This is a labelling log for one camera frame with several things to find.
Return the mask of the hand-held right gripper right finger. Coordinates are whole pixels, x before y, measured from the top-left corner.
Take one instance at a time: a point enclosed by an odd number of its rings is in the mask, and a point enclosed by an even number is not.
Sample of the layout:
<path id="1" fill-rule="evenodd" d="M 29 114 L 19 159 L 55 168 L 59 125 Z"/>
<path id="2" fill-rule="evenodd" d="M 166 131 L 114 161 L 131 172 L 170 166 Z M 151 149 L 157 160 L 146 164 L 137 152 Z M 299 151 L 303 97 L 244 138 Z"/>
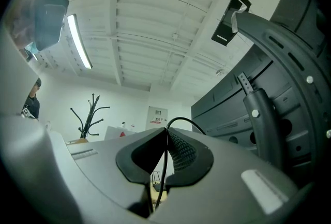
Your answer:
<path id="1" fill-rule="evenodd" d="M 168 150 L 174 174 L 150 216 L 158 224 L 280 223 L 297 195 L 282 171 L 234 143 L 171 128 Z"/>

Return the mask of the white tape strip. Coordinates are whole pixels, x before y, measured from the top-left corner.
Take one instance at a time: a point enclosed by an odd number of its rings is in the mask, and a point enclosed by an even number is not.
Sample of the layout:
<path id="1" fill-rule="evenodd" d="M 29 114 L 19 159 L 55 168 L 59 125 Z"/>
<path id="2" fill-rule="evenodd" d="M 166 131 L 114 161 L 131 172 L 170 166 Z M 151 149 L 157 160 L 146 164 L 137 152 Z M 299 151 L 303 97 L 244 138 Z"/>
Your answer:
<path id="1" fill-rule="evenodd" d="M 238 23 L 237 23 L 237 15 L 245 12 L 247 10 L 246 5 L 242 5 L 239 10 L 233 11 L 231 16 L 231 26 L 232 26 L 232 33 L 238 33 Z"/>

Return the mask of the black coat rack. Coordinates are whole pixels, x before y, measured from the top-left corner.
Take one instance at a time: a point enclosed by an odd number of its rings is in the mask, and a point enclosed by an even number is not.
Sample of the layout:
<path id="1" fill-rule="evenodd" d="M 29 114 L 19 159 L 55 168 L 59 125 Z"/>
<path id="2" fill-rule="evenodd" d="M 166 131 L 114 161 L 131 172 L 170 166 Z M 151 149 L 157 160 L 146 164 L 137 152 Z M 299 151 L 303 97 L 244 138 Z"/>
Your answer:
<path id="1" fill-rule="evenodd" d="M 97 103 L 100 99 L 100 96 L 98 95 L 97 97 L 95 97 L 95 94 L 92 93 L 92 101 L 88 100 L 89 103 L 89 112 L 86 118 L 85 122 L 82 122 L 82 119 L 77 115 L 77 113 L 74 111 L 73 108 L 70 108 L 70 110 L 72 111 L 72 113 L 78 118 L 78 120 L 80 121 L 81 126 L 78 127 L 78 131 L 80 132 L 80 139 L 86 139 L 87 136 L 99 136 L 98 133 L 90 133 L 90 128 L 96 124 L 99 124 L 101 122 L 104 121 L 103 118 L 93 122 L 93 118 L 94 115 L 99 111 L 99 110 L 103 110 L 103 109 L 110 109 L 110 106 L 107 107 L 99 107 L 96 108 Z"/>

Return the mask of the large black television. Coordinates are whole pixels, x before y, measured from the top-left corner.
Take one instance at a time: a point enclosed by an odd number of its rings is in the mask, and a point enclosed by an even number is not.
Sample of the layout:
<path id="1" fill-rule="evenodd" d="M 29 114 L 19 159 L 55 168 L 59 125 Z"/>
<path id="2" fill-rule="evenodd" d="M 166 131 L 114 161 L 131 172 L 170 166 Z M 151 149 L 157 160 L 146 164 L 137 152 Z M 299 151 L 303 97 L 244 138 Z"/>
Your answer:
<path id="1" fill-rule="evenodd" d="M 251 121 L 245 108 L 237 76 L 244 73 L 254 89 L 262 88 L 277 113 L 281 135 L 286 141 L 290 167 L 309 166 L 313 144 L 294 88 L 258 47 L 253 46 L 238 64 L 191 107 L 192 120 L 210 137 L 232 141 L 257 154 Z"/>

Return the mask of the black TV stand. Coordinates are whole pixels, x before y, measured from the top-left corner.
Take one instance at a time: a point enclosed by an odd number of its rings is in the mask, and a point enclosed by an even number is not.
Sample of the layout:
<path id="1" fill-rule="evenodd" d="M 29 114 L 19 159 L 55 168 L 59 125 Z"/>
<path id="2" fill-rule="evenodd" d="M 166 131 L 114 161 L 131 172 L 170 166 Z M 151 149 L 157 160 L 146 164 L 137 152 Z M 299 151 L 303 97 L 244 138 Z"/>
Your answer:
<path id="1" fill-rule="evenodd" d="M 233 41 L 231 15 L 239 5 L 230 2 L 212 40 Z M 277 113 L 262 88 L 254 89 L 242 72 L 237 79 L 245 92 L 257 156 L 283 171 L 298 187 L 315 181 L 331 150 L 331 39 L 324 9 L 318 0 L 280 0 L 270 18 L 245 11 L 237 15 L 238 35 L 263 51 L 294 88 L 304 113 L 312 150 L 309 166 L 290 167 L 286 141 Z"/>

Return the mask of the grey wall panel box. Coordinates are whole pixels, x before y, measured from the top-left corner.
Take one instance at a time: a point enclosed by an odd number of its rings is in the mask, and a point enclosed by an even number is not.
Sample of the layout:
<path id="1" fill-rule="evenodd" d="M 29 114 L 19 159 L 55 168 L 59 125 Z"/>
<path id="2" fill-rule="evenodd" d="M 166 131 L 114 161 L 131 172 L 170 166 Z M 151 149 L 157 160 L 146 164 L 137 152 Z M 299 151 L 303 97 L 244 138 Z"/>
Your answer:
<path id="1" fill-rule="evenodd" d="M 165 127 L 168 123 L 168 110 L 148 107 L 146 130 Z"/>

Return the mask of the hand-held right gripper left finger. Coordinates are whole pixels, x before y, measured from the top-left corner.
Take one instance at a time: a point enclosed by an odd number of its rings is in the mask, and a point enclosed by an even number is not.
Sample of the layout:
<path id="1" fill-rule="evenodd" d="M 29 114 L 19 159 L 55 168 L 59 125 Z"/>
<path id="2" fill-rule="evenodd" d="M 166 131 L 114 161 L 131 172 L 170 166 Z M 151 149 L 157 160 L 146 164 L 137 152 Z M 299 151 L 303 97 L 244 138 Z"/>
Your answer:
<path id="1" fill-rule="evenodd" d="M 108 199 L 143 218 L 153 212 L 151 174 L 167 144 L 165 128 L 67 148 L 88 180 Z"/>

